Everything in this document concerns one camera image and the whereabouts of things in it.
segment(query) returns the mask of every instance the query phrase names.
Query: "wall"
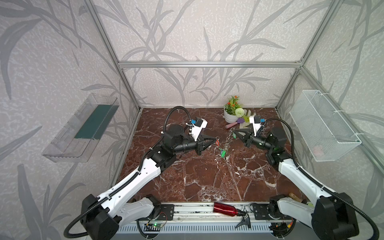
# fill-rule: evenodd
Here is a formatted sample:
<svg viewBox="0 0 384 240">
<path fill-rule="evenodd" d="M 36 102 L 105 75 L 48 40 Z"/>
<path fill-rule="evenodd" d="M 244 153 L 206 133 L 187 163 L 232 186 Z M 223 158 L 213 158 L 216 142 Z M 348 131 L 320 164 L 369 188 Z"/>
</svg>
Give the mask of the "wall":
<svg viewBox="0 0 384 240">
<path fill-rule="evenodd" d="M 305 67 L 355 121 L 377 150 L 383 153 L 384 115 L 384 1 L 344 1 Z M 298 95 L 311 89 L 300 76 L 279 109 L 293 124 L 289 111 Z M 384 178 L 361 150 L 353 149 L 332 162 L 316 162 L 298 129 L 294 128 L 296 152 L 302 164 L 320 181 L 349 194 L 355 205 L 384 230 Z M 371 236 L 371 227 L 358 216 L 361 234 Z"/>
<path fill-rule="evenodd" d="M 119 61 L 297 61 L 330 2 L 94 0 Z M 292 72 L 125 69 L 140 104 L 152 107 L 221 107 L 230 95 L 274 106 Z"/>
<path fill-rule="evenodd" d="M 0 239 L 63 239 L 108 188 L 136 111 L 82 1 L 1 1 L 0 16 Z M 90 93 L 120 107 L 89 161 L 43 157 Z"/>
</svg>

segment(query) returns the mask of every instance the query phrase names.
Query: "pink handle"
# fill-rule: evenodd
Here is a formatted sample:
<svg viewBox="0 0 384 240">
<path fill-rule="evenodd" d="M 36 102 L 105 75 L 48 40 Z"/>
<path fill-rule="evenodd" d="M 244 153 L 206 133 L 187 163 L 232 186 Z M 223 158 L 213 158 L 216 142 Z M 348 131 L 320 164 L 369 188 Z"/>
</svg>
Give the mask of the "pink handle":
<svg viewBox="0 0 384 240">
<path fill-rule="evenodd" d="M 233 123 L 227 124 L 227 125 L 225 126 L 225 129 L 228 129 L 228 128 L 230 128 L 230 127 L 233 127 L 233 126 L 235 126 L 236 124 L 237 124 L 237 122 L 233 122 Z"/>
</svg>

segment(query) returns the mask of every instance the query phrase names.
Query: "white flower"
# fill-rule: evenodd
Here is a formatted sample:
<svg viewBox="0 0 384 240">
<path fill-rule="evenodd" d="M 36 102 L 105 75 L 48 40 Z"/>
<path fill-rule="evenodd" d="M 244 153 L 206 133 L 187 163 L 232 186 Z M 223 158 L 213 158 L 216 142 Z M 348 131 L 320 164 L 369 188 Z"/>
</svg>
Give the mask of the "white flower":
<svg viewBox="0 0 384 240">
<path fill-rule="evenodd" d="M 235 115 L 238 117 L 238 118 L 241 118 L 242 116 L 244 116 L 244 109 L 242 108 L 238 108 L 235 110 Z"/>
</svg>

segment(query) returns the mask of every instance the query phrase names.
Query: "white flower pot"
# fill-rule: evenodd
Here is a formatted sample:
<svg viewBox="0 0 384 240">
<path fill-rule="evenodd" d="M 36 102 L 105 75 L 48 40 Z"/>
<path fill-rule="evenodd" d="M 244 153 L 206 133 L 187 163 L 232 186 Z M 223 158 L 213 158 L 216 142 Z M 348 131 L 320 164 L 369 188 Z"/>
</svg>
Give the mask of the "white flower pot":
<svg viewBox="0 0 384 240">
<path fill-rule="evenodd" d="M 233 123 L 233 122 L 236 122 L 237 119 L 238 119 L 237 116 L 228 114 L 228 113 L 225 111 L 225 107 L 224 107 L 224 118 L 225 118 L 225 121 L 226 121 L 227 123 Z"/>
</svg>

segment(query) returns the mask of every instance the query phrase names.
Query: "potted plant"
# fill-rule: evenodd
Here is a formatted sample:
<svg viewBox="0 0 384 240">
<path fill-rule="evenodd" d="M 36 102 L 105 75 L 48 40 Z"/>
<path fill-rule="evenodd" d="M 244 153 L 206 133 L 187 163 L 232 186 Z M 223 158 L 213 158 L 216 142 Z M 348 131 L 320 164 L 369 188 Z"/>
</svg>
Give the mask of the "potted plant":
<svg viewBox="0 0 384 240">
<path fill-rule="evenodd" d="M 224 106 L 224 118 L 227 123 L 236 122 L 238 118 L 244 116 L 244 110 L 238 103 L 238 100 L 238 96 L 232 96 L 228 99 L 227 104 Z"/>
</svg>

